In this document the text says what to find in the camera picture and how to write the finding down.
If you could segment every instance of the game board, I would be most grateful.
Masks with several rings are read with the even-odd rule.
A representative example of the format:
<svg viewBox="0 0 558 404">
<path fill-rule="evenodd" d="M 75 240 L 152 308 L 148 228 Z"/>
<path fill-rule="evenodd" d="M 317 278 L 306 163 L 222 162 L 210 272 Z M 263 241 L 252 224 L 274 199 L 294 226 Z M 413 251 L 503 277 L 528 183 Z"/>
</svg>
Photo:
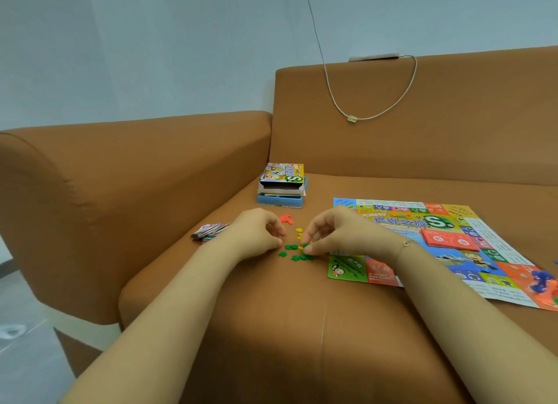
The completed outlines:
<svg viewBox="0 0 558 404">
<path fill-rule="evenodd" d="M 513 249 L 468 206 L 334 198 L 371 221 L 415 240 L 484 298 L 558 311 L 558 282 Z M 421 229 L 467 234 L 480 251 L 429 246 Z M 368 256 L 331 255 L 330 278 L 400 286 L 386 264 Z"/>
</svg>

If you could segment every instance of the red card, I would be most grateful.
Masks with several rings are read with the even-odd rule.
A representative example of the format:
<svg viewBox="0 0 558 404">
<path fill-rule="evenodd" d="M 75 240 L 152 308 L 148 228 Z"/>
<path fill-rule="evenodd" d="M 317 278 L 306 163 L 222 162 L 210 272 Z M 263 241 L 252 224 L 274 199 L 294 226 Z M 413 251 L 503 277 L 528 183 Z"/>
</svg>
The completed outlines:
<svg viewBox="0 0 558 404">
<path fill-rule="evenodd" d="M 439 230 L 421 229 L 422 238 L 430 246 L 457 248 L 460 250 L 480 251 L 469 235 Z"/>
</svg>

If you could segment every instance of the bracelet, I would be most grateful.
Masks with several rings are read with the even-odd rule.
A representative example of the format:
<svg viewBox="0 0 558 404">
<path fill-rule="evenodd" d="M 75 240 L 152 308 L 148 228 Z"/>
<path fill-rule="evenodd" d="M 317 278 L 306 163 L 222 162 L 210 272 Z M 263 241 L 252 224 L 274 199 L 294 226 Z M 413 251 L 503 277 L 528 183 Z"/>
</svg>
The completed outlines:
<svg viewBox="0 0 558 404">
<path fill-rule="evenodd" d="M 403 241 L 403 246 L 401 247 L 401 249 L 399 250 L 399 252 L 397 253 L 397 257 L 395 257 L 395 262 L 394 262 L 394 274 L 397 276 L 397 262 L 399 261 L 399 256 L 401 255 L 401 252 L 403 252 L 403 250 L 405 248 L 407 248 L 409 245 L 411 245 L 412 243 L 416 244 L 416 241 L 413 241 L 413 239 L 409 239 L 408 241 Z"/>
</svg>

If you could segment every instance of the white wall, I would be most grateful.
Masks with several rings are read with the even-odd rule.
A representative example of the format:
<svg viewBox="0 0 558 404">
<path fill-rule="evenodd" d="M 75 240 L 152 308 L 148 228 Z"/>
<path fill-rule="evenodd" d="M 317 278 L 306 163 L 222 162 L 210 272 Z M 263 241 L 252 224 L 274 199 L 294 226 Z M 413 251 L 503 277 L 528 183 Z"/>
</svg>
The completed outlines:
<svg viewBox="0 0 558 404">
<path fill-rule="evenodd" d="M 558 0 L 311 2 L 327 62 L 558 41 Z M 0 129 L 271 110 L 319 62 L 306 0 L 0 0 Z"/>
</svg>

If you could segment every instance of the blue figure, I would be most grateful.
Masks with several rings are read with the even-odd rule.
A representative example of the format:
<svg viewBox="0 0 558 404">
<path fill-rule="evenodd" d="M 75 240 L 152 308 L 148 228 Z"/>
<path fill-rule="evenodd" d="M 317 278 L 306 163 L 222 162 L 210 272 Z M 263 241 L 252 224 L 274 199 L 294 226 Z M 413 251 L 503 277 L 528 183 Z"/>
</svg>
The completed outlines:
<svg viewBox="0 0 558 404">
<path fill-rule="evenodd" d="M 531 285 L 531 289 L 539 294 L 542 294 L 545 291 L 546 281 L 554 279 L 554 276 L 545 270 L 532 270 L 531 275 L 533 276 L 533 279 L 537 281 L 536 285 Z"/>
</svg>

